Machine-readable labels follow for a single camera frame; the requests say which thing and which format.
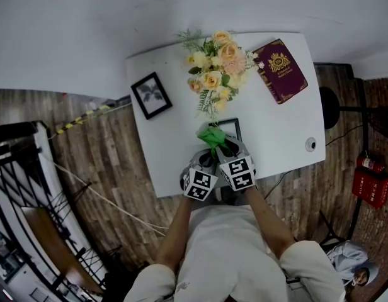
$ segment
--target maroon book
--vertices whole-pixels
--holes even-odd
[[[254,51],[258,56],[258,74],[278,104],[282,104],[307,87],[299,66],[281,39]]]

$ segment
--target black cable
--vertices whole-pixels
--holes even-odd
[[[284,174],[281,176],[281,179],[277,182],[277,184],[276,184],[275,186],[273,186],[273,188],[270,190],[270,192],[264,197],[264,200],[266,200],[266,199],[268,198],[268,196],[272,193],[272,191],[273,191],[276,187],[278,187],[278,185],[281,183],[283,177],[285,177],[289,172],[292,172],[292,171],[293,171],[293,170],[288,171],[288,172],[284,173]]]
[[[361,125],[358,125],[358,126],[352,128],[351,130],[348,130],[344,135],[342,135],[342,136],[340,136],[340,137],[338,137],[338,138],[335,138],[334,140],[328,142],[328,143],[326,144],[326,147],[327,147],[328,145],[332,144],[334,141],[337,141],[339,138],[345,137],[345,135],[347,135],[347,134],[348,134],[349,132],[351,132],[352,130],[354,130],[354,129],[356,129],[356,128],[360,128],[360,127],[362,127],[362,126],[363,126],[363,125],[361,124]]]

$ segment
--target fire extinguisher box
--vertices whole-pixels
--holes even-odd
[[[375,174],[364,167],[357,167],[353,178],[352,193],[374,208],[382,207],[387,202],[388,174],[386,172]]]

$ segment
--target white marker cube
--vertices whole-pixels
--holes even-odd
[[[235,191],[242,190],[256,184],[253,164],[250,156],[221,164],[219,165],[219,168],[226,182]]]
[[[204,201],[211,193],[218,177],[190,168],[184,180],[184,195],[199,201]]]

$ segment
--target green ribbon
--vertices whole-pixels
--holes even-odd
[[[216,148],[218,146],[229,150],[229,147],[225,143],[225,136],[225,132],[223,132],[220,128],[214,128],[213,126],[206,128],[198,134],[199,139],[209,144],[211,147],[212,157],[215,159],[217,158]]]

